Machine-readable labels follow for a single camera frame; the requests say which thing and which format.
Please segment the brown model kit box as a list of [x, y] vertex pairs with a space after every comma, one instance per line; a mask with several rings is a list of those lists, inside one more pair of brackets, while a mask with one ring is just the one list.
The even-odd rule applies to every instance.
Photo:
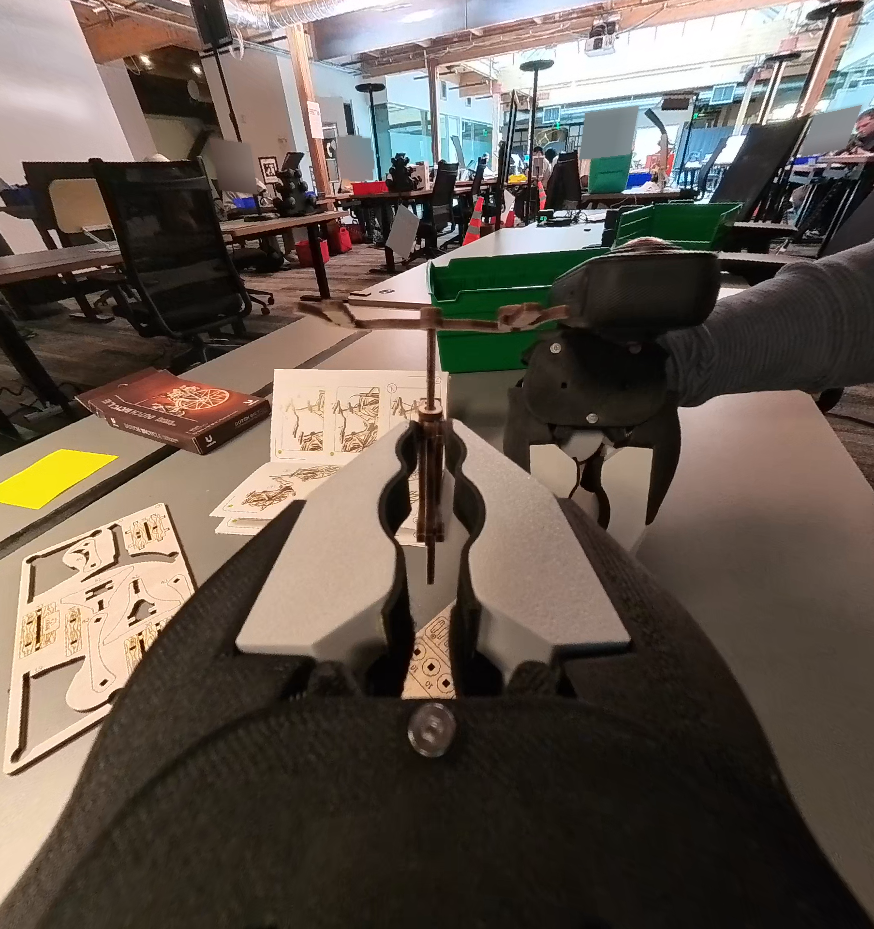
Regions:
[[75, 400], [117, 430], [207, 455], [268, 419], [270, 402], [148, 368]]

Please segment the black speaker on stand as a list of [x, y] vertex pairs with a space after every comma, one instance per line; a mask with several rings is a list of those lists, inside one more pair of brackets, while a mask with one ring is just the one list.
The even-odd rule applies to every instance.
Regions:
[[235, 138], [238, 142], [242, 142], [240, 124], [236, 117], [234, 101], [222, 64], [222, 51], [228, 49], [234, 42], [224, 3], [222, 1], [191, 1], [190, 6], [195, 29], [202, 44], [201, 57], [203, 60], [212, 60], [215, 64]]

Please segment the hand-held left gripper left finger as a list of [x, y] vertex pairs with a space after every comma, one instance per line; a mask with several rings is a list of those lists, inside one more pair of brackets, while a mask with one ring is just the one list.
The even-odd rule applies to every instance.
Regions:
[[304, 503], [236, 638], [240, 651], [406, 670], [415, 646], [397, 533], [416, 424], [393, 427]]

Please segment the yellow paper sheet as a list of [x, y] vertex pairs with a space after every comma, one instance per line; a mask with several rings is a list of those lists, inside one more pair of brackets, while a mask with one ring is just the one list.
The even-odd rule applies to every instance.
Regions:
[[117, 458], [82, 450], [53, 451], [0, 482], [0, 504], [41, 509]]

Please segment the person's right forearm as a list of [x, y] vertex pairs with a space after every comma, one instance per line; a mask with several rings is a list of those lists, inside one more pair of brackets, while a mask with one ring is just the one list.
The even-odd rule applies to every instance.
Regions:
[[725, 297], [661, 339], [681, 407], [721, 396], [874, 383], [874, 239]]

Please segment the wooden parts sheet large cutouts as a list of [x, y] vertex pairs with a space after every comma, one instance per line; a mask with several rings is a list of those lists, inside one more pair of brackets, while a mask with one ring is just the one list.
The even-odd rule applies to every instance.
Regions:
[[[106, 521], [22, 561], [2, 767], [11, 776], [99, 725], [195, 592], [165, 503]], [[62, 672], [61, 723], [31, 734], [36, 682]]]

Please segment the dark wooden desk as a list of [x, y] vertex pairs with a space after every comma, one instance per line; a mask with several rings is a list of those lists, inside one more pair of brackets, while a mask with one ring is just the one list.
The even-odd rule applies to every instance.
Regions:
[[324, 300], [330, 299], [331, 294], [326, 274], [326, 265], [323, 263], [320, 256], [318, 242], [322, 237], [322, 232], [329, 223], [348, 215], [348, 211], [331, 210], [294, 218], [277, 217], [253, 221], [242, 218], [223, 221], [220, 223], [220, 227], [226, 241], [240, 243], [247, 240], [275, 236], [286, 230], [299, 228], [305, 230], [308, 240], [311, 242], [312, 251], [314, 252], [314, 261], [316, 263], [314, 273], [319, 298]]

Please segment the black high-back chair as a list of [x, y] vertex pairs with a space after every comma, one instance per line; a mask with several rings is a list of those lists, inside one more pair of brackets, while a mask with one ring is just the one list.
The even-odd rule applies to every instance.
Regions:
[[709, 199], [710, 204], [739, 203], [736, 221], [750, 220], [779, 172], [791, 160], [811, 119], [754, 124], [745, 133], [730, 166]]

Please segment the wooden handlebar assembly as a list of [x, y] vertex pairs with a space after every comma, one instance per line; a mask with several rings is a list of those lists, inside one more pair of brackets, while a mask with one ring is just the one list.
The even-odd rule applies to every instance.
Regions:
[[298, 314], [319, 319], [335, 326], [361, 331], [408, 330], [422, 331], [426, 336], [426, 399], [419, 405], [417, 429], [418, 515], [417, 540], [427, 551], [427, 583], [435, 580], [436, 546], [445, 538], [441, 509], [443, 482], [443, 452], [446, 421], [443, 403], [436, 396], [439, 331], [475, 331], [499, 333], [533, 331], [549, 322], [566, 319], [566, 305], [547, 308], [539, 303], [526, 302], [501, 307], [493, 319], [445, 318], [440, 308], [425, 306], [411, 319], [359, 318], [342, 301], [312, 297], [300, 299]]

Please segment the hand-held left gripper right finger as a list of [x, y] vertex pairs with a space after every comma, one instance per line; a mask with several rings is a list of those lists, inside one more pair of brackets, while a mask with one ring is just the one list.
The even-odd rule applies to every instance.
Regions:
[[465, 424], [447, 425], [465, 530], [450, 626], [455, 684], [620, 654], [631, 639], [559, 500]]

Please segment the black mesh office chair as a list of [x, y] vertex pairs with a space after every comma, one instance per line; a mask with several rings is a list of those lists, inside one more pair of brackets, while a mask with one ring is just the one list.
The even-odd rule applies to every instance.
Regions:
[[224, 241], [200, 158], [88, 162], [117, 240], [128, 296], [116, 314], [203, 360], [257, 339], [253, 301]]

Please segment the wooden parts sheet with ovals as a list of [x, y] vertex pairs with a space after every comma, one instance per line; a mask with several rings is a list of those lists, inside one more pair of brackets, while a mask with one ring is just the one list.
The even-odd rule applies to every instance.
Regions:
[[456, 697], [450, 661], [450, 626], [455, 601], [415, 633], [415, 644], [401, 698], [451, 701]]

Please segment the green plastic bin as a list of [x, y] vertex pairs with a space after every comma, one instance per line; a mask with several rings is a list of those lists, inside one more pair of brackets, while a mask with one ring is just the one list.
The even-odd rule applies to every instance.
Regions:
[[[549, 304], [553, 282], [591, 258], [601, 247], [548, 253], [452, 258], [430, 263], [427, 282], [431, 305], [445, 319], [494, 320], [499, 308], [524, 302]], [[523, 368], [522, 355], [538, 330], [440, 331], [441, 366], [448, 374], [475, 374]]]
[[624, 191], [632, 166], [633, 154], [596, 157], [590, 160], [587, 176], [589, 194], [617, 194]]
[[683, 250], [715, 251], [725, 229], [736, 222], [742, 202], [655, 203], [621, 212], [612, 249], [632, 240], [651, 238], [667, 241]]

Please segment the black floor lamp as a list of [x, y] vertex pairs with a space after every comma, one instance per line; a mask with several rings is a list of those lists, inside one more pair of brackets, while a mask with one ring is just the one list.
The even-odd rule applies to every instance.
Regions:
[[552, 68], [554, 65], [553, 60], [549, 59], [534, 59], [525, 61], [520, 65], [520, 70], [524, 73], [531, 74], [533, 76], [533, 89], [532, 89], [532, 99], [531, 99], [531, 112], [529, 120], [529, 135], [528, 135], [528, 150], [527, 150], [527, 162], [526, 162], [526, 176], [527, 176], [527, 188], [524, 198], [524, 224], [527, 226], [531, 223], [533, 219], [533, 200], [534, 194], [537, 191], [538, 179], [534, 175], [534, 142], [535, 142], [535, 127], [536, 127], [536, 113], [537, 113], [537, 104], [538, 104], [538, 90], [539, 90], [539, 75], [540, 72], [546, 71]]
[[764, 124], [779, 90], [784, 70], [801, 58], [800, 52], [779, 52], [766, 57], [755, 69], [754, 76], [766, 80], [766, 89], [756, 113], [755, 124]]
[[370, 110], [370, 123], [371, 123], [371, 139], [373, 145], [373, 157], [374, 157], [374, 166], [375, 166], [375, 176], [377, 181], [384, 181], [384, 172], [382, 169], [381, 162], [381, 151], [379, 144], [379, 135], [377, 131], [376, 123], [376, 110], [375, 110], [375, 95], [380, 94], [385, 91], [385, 85], [376, 81], [365, 81], [361, 84], [356, 85], [356, 91], [364, 94], [368, 98], [369, 110]]

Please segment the white instruction booklet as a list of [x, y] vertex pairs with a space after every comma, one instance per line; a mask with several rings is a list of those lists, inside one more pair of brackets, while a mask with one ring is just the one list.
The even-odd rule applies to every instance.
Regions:
[[423, 370], [276, 371], [268, 462], [212, 511], [215, 533], [256, 535], [393, 427], [417, 421], [426, 397]]

